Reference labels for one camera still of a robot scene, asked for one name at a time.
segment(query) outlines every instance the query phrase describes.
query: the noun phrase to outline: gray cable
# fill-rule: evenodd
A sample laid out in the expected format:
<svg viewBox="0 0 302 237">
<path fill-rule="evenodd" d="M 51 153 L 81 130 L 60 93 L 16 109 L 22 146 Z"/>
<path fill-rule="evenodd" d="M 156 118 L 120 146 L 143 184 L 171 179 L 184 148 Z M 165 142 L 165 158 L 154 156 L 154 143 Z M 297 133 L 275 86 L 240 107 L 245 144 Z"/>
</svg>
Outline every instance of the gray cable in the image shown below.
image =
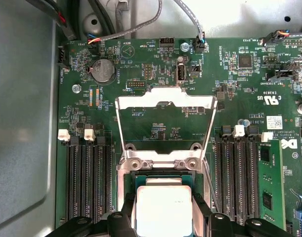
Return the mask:
<svg viewBox="0 0 302 237">
<path fill-rule="evenodd" d="M 182 2 L 182 0 L 174 0 L 177 5 L 187 14 L 187 16 L 190 18 L 190 20 L 194 23 L 195 26 L 198 28 L 198 37 L 202 41 L 202 27 L 196 18 L 195 14 Z"/>
<path fill-rule="evenodd" d="M 148 20 L 146 22 L 143 22 L 131 29 L 128 29 L 126 31 L 123 31 L 123 32 L 120 32 L 120 33 L 116 33 L 116 34 L 113 34 L 113 35 L 110 35 L 110 36 L 103 36 L 103 37 L 100 37 L 100 41 L 106 41 L 106 40 L 111 40 L 111 39 L 114 39 L 114 38 L 118 38 L 118 37 L 122 37 L 122 36 L 125 36 L 126 34 L 131 34 L 133 32 L 136 32 L 137 30 L 147 26 L 147 25 L 150 25 L 152 24 L 153 22 L 155 22 L 161 15 L 161 12 L 162 12 L 162 8 L 163 8 L 163 3 L 162 3 L 162 0 L 159 0 L 159 8 L 157 10 L 157 13 L 156 15 L 151 19 L 151 20 Z"/>
<path fill-rule="evenodd" d="M 290 37 L 292 37 L 292 38 L 294 38 L 294 37 L 302 37 L 302 33 L 290 33 L 288 37 L 289 38 Z"/>
</svg>

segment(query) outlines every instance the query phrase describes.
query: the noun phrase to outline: integrated circuit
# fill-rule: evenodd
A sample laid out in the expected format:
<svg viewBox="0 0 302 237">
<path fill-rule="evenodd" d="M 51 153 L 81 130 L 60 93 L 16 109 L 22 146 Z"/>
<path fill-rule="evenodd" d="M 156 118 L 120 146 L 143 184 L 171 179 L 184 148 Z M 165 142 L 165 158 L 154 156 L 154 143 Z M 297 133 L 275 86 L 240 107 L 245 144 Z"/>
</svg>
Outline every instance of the integrated circuit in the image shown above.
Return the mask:
<svg viewBox="0 0 302 237">
<path fill-rule="evenodd" d="M 263 192 L 263 206 L 269 210 L 273 209 L 272 196 L 268 193 Z"/>
<path fill-rule="evenodd" d="M 240 67 L 240 69 L 252 68 L 252 56 L 251 55 L 239 55 L 239 67 Z"/>
<path fill-rule="evenodd" d="M 260 160 L 270 162 L 269 150 L 270 150 L 270 147 L 268 147 L 268 146 L 260 147 Z"/>
</svg>

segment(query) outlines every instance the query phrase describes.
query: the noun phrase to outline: screw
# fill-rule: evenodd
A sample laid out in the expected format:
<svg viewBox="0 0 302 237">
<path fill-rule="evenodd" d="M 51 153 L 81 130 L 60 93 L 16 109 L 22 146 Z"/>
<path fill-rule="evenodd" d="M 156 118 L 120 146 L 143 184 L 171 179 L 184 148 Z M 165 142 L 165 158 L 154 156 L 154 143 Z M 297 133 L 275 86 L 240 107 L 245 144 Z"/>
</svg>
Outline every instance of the screw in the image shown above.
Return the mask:
<svg viewBox="0 0 302 237">
<path fill-rule="evenodd" d="M 223 216 L 222 214 L 219 214 L 219 213 L 217 213 L 217 214 L 215 215 L 215 217 L 216 217 L 217 219 L 219 219 L 219 220 L 222 220 L 222 219 L 224 218 L 224 216 Z"/>
<path fill-rule="evenodd" d="M 252 220 L 252 224 L 256 226 L 261 226 L 261 222 L 258 220 Z"/>
<path fill-rule="evenodd" d="M 185 42 L 185 43 L 182 43 L 182 44 L 180 45 L 180 50 L 183 51 L 183 52 L 188 52 L 189 49 L 190 49 L 190 46 L 189 46 L 189 44 L 186 43 L 186 42 Z"/>
<path fill-rule="evenodd" d="M 78 94 L 80 93 L 82 90 L 82 87 L 79 85 L 79 84 L 75 84 L 72 86 L 72 91 L 75 93 L 75 94 Z"/>
</svg>

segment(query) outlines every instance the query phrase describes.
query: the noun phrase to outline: sticker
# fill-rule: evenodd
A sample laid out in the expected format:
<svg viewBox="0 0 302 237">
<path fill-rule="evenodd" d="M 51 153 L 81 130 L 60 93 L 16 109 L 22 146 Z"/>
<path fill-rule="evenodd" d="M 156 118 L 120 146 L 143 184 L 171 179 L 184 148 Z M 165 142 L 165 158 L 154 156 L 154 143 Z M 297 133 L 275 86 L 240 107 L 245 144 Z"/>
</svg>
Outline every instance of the sticker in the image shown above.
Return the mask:
<svg viewBox="0 0 302 237">
<path fill-rule="evenodd" d="M 267 129 L 283 129 L 283 118 L 281 116 L 266 116 Z"/>
<path fill-rule="evenodd" d="M 286 149 L 287 147 L 289 147 L 290 149 L 297 149 L 298 148 L 297 139 L 290 139 L 289 141 L 282 139 L 281 148 Z"/>
<path fill-rule="evenodd" d="M 297 152 L 293 152 L 293 153 L 291 154 L 291 156 L 292 156 L 294 159 L 297 159 L 299 155 L 298 155 Z"/>
</svg>

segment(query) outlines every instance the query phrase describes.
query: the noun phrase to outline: green circuit board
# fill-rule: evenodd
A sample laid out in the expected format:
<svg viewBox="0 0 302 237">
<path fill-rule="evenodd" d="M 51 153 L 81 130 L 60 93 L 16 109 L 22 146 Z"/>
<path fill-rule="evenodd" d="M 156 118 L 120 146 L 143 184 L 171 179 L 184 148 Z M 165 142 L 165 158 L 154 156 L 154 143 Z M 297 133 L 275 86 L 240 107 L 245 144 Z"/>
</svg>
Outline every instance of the green circuit board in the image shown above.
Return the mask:
<svg viewBox="0 0 302 237">
<path fill-rule="evenodd" d="M 122 153 L 115 99 L 118 96 L 141 96 L 155 86 L 176 86 L 176 61 L 182 56 L 186 78 L 178 86 L 189 95 L 214 95 L 218 99 L 206 153 L 213 182 L 217 183 L 215 166 L 219 159 L 216 137 L 222 126 L 228 125 L 233 130 L 238 120 L 247 119 L 259 134 L 273 132 L 275 141 L 266 144 L 272 147 L 268 154 L 274 154 L 275 166 L 264 167 L 261 149 L 265 144 L 256 144 L 259 153 L 259 216 L 284 229 L 287 220 L 293 224 L 294 235 L 299 236 L 299 222 L 294 212 L 302 208 L 297 196 L 302 195 L 302 115 L 297 112 L 302 103 L 302 39 L 288 39 L 268 47 L 260 46 L 258 39 L 207 39 L 203 54 L 196 54 L 193 47 L 188 52 L 180 50 L 182 43 L 192 46 L 193 41 L 174 39 L 173 46 L 160 47 L 159 39 L 114 39 L 103 42 L 96 53 L 88 49 L 86 42 L 67 43 L 64 50 L 70 67 L 60 71 L 58 129 L 68 129 L 71 136 L 79 137 L 80 143 L 84 144 L 84 128 L 90 126 L 96 137 L 106 140 L 110 158 L 108 170 L 99 170 L 98 174 L 107 172 L 110 179 L 107 183 L 102 180 L 94 185 L 97 189 L 105 189 L 106 185 L 110 187 L 106 190 L 108 198 L 104 202 L 108 205 L 107 210 L 115 210 L 115 166 Z M 88 74 L 88 66 L 99 59 L 108 59 L 115 67 L 115 78 L 109 84 L 99 84 Z M 294 63 L 297 64 L 296 77 L 282 75 L 273 79 L 275 69 Z M 75 84 L 81 86 L 81 92 L 72 91 Z M 168 105 L 128 108 L 121 111 L 124 140 L 138 150 L 156 150 L 165 154 L 188 150 L 193 143 L 202 142 L 210 113 L 200 107 Z M 59 141 L 57 226 L 60 220 L 66 219 L 66 209 L 69 208 L 66 204 L 69 152 L 76 154 L 80 151 L 70 151 Z"/>
</svg>

